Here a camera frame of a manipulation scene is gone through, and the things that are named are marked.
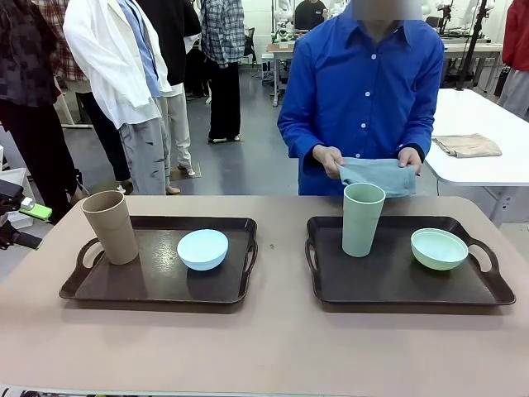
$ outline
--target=floor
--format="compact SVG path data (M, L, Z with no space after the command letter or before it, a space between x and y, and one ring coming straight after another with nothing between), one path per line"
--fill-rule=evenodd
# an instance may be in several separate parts
M193 162L200 165L202 177L174 182L173 185L181 188L183 194L297 193L297 161L287 157L286 146L276 127L280 108L272 107L272 88L263 87L259 79L252 77L254 73L248 69L241 71L241 143L208 145L209 107L202 98L188 103L192 138L190 151ZM64 134L75 164L83 171L88 190L112 181L112 168L92 130L69 129ZM472 199L487 214L492 211L493 199L484 189L438 186L427 167L424 167L417 183L418 194L437 195L439 190L441 195ZM38 222L31 230L25 231L44 236L49 230L49 225ZM529 261L527 225L507 224L501 230ZM21 247L0 252L0 280L16 267L27 252Z

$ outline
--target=table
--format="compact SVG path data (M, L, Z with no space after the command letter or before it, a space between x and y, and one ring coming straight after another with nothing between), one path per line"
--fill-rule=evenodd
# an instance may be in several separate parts
M274 101L272 104L274 107L278 106L279 101L279 90L285 89L286 84L283 87L279 87L279 61L280 60L291 60L294 57L294 43L287 42L286 48L281 48L279 44L268 44L266 52L274 55Z
M445 44L445 63L443 64L443 76L446 76L446 71L448 70L450 60L465 58L469 50L470 43L454 43L450 39L443 39L443 43ZM476 47L474 48L472 60L478 60L474 76L474 82L476 84L479 82L481 72L483 72L485 60L487 58L494 59L493 68L491 69L491 72L488 75L487 83L485 84L485 91L488 90L489 85L493 81L494 71L499 66L499 61L502 57L502 50L503 44L477 43Z
M501 225L519 188L529 186L529 124L474 91L446 88L439 91L433 127L433 135L479 133L499 145L499 157L456 159L432 144L426 163L446 184L501 187L490 217Z
M462 58L466 52L469 49L469 45L465 43L454 43L450 42L450 39L443 40L445 43L445 63L443 65L443 76L446 75L446 71L448 70L448 64L450 60ZM486 44L486 43L478 43L476 44L476 47L474 49L473 59L478 59L478 65L476 67L476 75L474 77L475 81L479 80L479 76L481 75L481 72L483 71L483 67L485 65L485 60L487 58L493 58L494 59L494 67L493 71L496 70L496 68L499 65L499 60L501 58L503 45L502 44ZM286 85L283 84L283 86L280 87L279 83L279 61L280 60L291 60L293 58L293 52L294 52L294 43L288 42L287 48L280 48L279 44L269 44L268 47L266 47L266 52L274 55L274 101L273 105L275 107L278 106L279 101L279 90L285 89ZM494 73L491 72L488 76L487 84L485 85L485 88L487 88L490 83L492 82Z
M489 315L477 309L441 314L443 308L405 313L397 306L395 313L322 310L304 242L310 217L341 213L330 198L126 200L135 215L256 220L259 257L244 305L230 314L176 313L168 306L160 312L80 309L60 299L78 250L93 237L77 205L0 284L0 384L119 395L529 392L529 266L468 200L388 200L384 213L452 216L490 245L517 302Z

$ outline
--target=beige cloth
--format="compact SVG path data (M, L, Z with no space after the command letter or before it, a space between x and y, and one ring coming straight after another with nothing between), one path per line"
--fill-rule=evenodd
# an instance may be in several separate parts
M431 138L447 154L453 157L490 157L502 155L494 141L480 134L433 136Z

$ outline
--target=person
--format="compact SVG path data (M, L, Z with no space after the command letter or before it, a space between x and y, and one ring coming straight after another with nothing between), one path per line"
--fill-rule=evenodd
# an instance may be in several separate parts
M320 0L302 0L294 13L294 29L310 31L326 20L327 7Z
M163 116L169 134L168 147L176 144L178 167L189 176L195 175L191 164L189 146L188 110L183 89L186 48L184 37L200 33L200 21L189 0L137 0L150 19L160 38L160 49L167 64L167 80L173 92L164 98Z
M514 0L507 11L503 63L511 72L498 105L524 118L529 108L529 0Z
M83 198L64 141L50 55L55 36L31 0L0 0L0 122L57 223Z
M70 0L64 36L93 95L120 132L137 194L178 194L170 185L164 96L173 92L158 34L134 0Z
M401 21L396 3L365 1L359 14L351 2L296 42L278 127L299 158L300 194L343 194L345 156L398 157L420 172L444 46L425 22Z
M209 143L239 141L239 60L245 50L241 0L202 0L202 50L212 91Z
M66 13L68 2L69 0L35 1L42 16L57 38L57 48L51 56L53 70L55 75L60 76L66 82L69 91L78 95L112 166L114 178L119 182L126 194L129 194L132 191L131 172L126 163L125 151L123 151L119 131L99 108L96 99L93 97L90 83L75 62L68 43L64 38L64 14Z

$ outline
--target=folded cloth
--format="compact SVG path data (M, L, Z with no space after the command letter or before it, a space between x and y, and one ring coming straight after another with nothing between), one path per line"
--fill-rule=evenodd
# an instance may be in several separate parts
M341 182L348 184L376 184L386 197L404 197L415 194L415 168L411 165L400 168L396 159L365 160L344 158L346 163L338 165Z
M452 157L490 157L502 155L494 141L480 134L433 136L431 138L439 147Z

